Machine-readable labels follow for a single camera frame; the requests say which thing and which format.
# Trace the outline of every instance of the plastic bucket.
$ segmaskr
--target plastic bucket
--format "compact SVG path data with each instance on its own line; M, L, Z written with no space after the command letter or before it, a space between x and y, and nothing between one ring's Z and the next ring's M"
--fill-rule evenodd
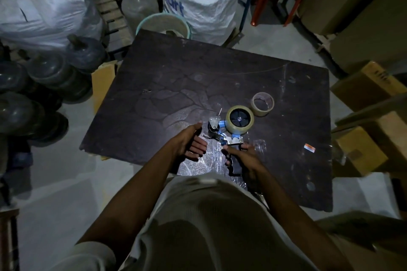
M191 29L186 20L171 13L157 13L146 17L140 22L135 33L138 34L140 29L191 38Z

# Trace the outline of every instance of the empty tape roll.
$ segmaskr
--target empty tape roll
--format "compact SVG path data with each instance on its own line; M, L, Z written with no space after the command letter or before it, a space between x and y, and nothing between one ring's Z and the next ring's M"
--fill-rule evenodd
M233 106L226 113L225 126L231 134L245 134L252 127L253 123L253 113L245 106Z
M259 109L254 100L263 100L267 104L267 110ZM259 92L254 95L252 98L252 111L257 117L263 117L269 113L270 110L274 108L274 99L273 97L265 92Z

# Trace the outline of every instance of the table top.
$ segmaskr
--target table top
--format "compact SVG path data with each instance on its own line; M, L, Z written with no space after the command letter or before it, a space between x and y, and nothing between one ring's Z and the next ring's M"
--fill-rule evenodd
M143 165L189 124L207 123L234 105L250 107L262 91L272 95L274 109L255 117L244 139L261 146L265 166L295 202L331 211L325 68L140 30L80 149ZM210 140L199 162L185 160L178 174L227 176L221 156L219 143Z

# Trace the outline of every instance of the person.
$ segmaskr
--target person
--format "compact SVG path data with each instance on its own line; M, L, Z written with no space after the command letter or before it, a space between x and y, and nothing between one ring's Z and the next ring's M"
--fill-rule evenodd
M201 126L171 138L52 270L118 270L130 250L125 270L353 270L251 145L223 148L257 181L268 208L215 173L168 180L182 157L205 153Z

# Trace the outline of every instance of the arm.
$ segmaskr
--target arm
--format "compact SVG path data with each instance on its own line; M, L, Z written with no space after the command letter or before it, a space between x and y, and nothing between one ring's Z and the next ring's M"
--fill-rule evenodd
M201 126L190 125L170 139L117 192L78 243L97 241L107 245L120 266L153 211L175 160L182 155L197 160L206 151L207 143L195 135Z
M262 190L271 215L283 227L290 239L321 271L353 270L328 235L287 195L277 180L267 171L256 156L254 147L243 144L247 151L224 146L237 156L249 170Z

